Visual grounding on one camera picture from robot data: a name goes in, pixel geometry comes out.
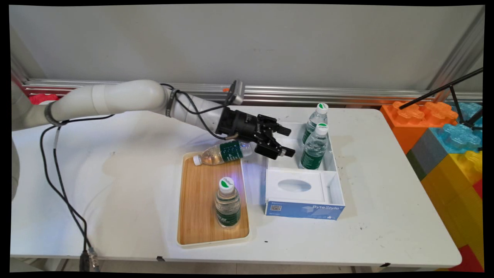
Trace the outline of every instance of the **water bottle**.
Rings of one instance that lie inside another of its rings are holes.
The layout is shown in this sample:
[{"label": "water bottle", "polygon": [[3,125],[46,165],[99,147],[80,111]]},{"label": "water bottle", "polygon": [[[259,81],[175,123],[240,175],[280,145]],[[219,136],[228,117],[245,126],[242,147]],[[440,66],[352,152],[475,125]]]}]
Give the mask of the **water bottle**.
[{"label": "water bottle", "polygon": [[316,106],[316,111],[310,115],[309,121],[305,125],[305,133],[302,138],[302,143],[305,144],[305,141],[309,136],[314,132],[316,125],[319,123],[328,124],[328,105],[325,103],[319,103]]},{"label": "water bottle", "polygon": [[194,164],[218,165],[228,161],[241,159],[253,153],[249,143],[231,141],[212,146],[202,154],[194,156]]},{"label": "water bottle", "polygon": [[240,220],[240,196],[233,179],[224,177],[219,181],[219,189],[214,202],[216,218],[224,227],[232,227]]},{"label": "water bottle", "polygon": [[317,124],[315,131],[307,138],[299,168],[315,170],[319,168],[328,148],[328,125]]}]

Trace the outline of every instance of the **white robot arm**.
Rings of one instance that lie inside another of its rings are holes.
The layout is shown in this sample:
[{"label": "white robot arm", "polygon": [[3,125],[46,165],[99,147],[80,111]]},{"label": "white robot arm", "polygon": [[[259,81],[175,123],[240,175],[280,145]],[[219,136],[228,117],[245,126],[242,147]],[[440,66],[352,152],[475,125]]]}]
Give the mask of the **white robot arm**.
[{"label": "white robot arm", "polygon": [[[236,138],[245,142],[255,142],[255,152],[276,159],[278,156],[293,156],[295,151],[281,146],[273,138],[273,132],[288,136],[290,129],[276,123],[276,119],[241,111],[232,111],[226,105],[240,104],[243,100],[244,85],[236,80],[230,87],[225,107],[212,109],[201,114],[204,124],[196,113],[218,107],[212,101],[177,93],[178,90],[165,89],[151,80],[136,80],[116,85],[95,85],[75,89],[59,101],[49,105],[32,105],[20,88],[11,83],[12,130],[54,124],[80,117],[119,114],[126,111],[147,110],[175,118],[181,122],[197,126],[211,133],[226,134],[226,139]],[[19,158],[12,140],[12,199],[19,179]]]},{"label": "white robot arm", "polygon": [[[20,88],[12,82],[12,130],[21,130],[50,124],[45,116],[46,105],[32,105]],[[57,122],[80,117],[119,114],[127,111],[152,111],[165,114],[170,91],[151,80],[136,80],[116,85],[84,86],[68,93],[51,106],[52,118]],[[188,104],[183,94],[177,98]],[[191,96],[199,111],[218,106],[217,103]],[[208,128],[215,131],[221,109],[202,114]],[[178,103],[173,103],[170,116],[184,123],[205,129],[197,115],[188,113]]]}]

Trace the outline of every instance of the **blue box label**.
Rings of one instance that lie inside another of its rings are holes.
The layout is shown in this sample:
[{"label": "blue box label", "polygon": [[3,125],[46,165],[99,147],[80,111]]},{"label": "blue box label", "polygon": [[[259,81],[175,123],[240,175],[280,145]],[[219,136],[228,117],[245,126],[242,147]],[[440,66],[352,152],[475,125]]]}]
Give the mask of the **blue box label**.
[{"label": "blue box label", "polygon": [[266,215],[336,220],[344,206],[268,201]]}]

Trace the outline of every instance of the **qr code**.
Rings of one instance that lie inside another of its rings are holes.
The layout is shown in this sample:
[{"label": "qr code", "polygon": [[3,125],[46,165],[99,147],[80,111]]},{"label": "qr code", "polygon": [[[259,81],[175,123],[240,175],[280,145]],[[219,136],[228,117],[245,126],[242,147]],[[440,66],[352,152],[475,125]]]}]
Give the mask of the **qr code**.
[{"label": "qr code", "polygon": [[281,206],[271,205],[271,210],[281,211]]}]

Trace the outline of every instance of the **bottle cap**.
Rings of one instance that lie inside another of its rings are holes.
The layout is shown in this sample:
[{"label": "bottle cap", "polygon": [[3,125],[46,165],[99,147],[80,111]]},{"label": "bottle cap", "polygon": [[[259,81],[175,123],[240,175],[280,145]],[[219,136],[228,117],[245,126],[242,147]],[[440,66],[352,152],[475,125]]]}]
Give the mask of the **bottle cap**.
[{"label": "bottle cap", "polygon": [[219,180],[219,191],[223,194],[230,194],[235,190],[235,184],[231,177],[224,177]]},{"label": "bottle cap", "polygon": [[326,135],[326,133],[328,133],[328,125],[327,124],[317,124],[316,134],[317,135]]},{"label": "bottle cap", "polygon": [[195,164],[196,166],[199,166],[199,165],[201,165],[201,164],[202,164],[202,163],[201,163],[201,159],[199,158],[199,155],[194,155],[194,164]]},{"label": "bottle cap", "polygon": [[316,112],[319,114],[326,114],[328,112],[329,106],[325,103],[319,103],[316,106]]}]

